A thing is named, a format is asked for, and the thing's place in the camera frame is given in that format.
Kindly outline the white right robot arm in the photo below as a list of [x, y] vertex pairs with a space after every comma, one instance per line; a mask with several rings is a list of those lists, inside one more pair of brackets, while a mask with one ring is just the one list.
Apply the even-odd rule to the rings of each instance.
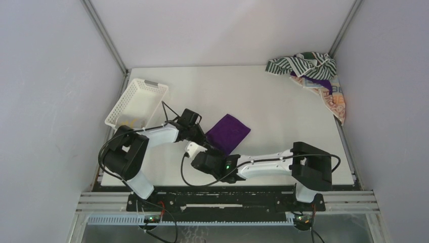
[[295, 142], [283, 152], [259, 156], [222, 155], [213, 148], [189, 142], [185, 156], [191, 166], [229, 184], [260, 176], [290, 176], [297, 183], [292, 197], [293, 206], [300, 211], [312, 205], [316, 194], [332, 189], [332, 158], [335, 156], [304, 142]]

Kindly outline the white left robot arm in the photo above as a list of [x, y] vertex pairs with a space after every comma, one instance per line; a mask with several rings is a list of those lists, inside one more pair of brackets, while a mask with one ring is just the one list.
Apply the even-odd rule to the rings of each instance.
[[120, 180], [139, 197], [139, 205], [154, 210], [158, 197], [152, 194], [154, 185], [141, 171], [148, 149], [181, 141], [204, 145], [206, 136], [199, 125], [201, 115], [185, 109], [182, 115], [153, 128], [132, 129], [120, 126], [100, 149], [98, 163], [108, 175]]

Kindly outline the purple towel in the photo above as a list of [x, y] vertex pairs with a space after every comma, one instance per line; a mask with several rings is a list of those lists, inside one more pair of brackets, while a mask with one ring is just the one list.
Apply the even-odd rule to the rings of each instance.
[[230, 155], [250, 131], [251, 129], [241, 121], [226, 114], [205, 135], [212, 146], [224, 155]]

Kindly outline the white plastic basket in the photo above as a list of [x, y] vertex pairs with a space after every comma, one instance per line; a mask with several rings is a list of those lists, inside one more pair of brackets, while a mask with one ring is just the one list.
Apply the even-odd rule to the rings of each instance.
[[117, 130], [119, 117], [137, 118], [139, 127], [151, 128], [165, 121], [162, 102], [169, 100], [169, 87], [145, 79], [133, 79], [122, 93], [104, 123]]

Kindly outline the yellow grey patterned towel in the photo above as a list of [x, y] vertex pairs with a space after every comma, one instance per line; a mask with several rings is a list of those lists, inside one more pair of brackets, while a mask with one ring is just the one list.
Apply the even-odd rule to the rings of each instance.
[[118, 118], [117, 124], [119, 126], [128, 126], [134, 129], [139, 127], [139, 120], [137, 118], [122, 116]]

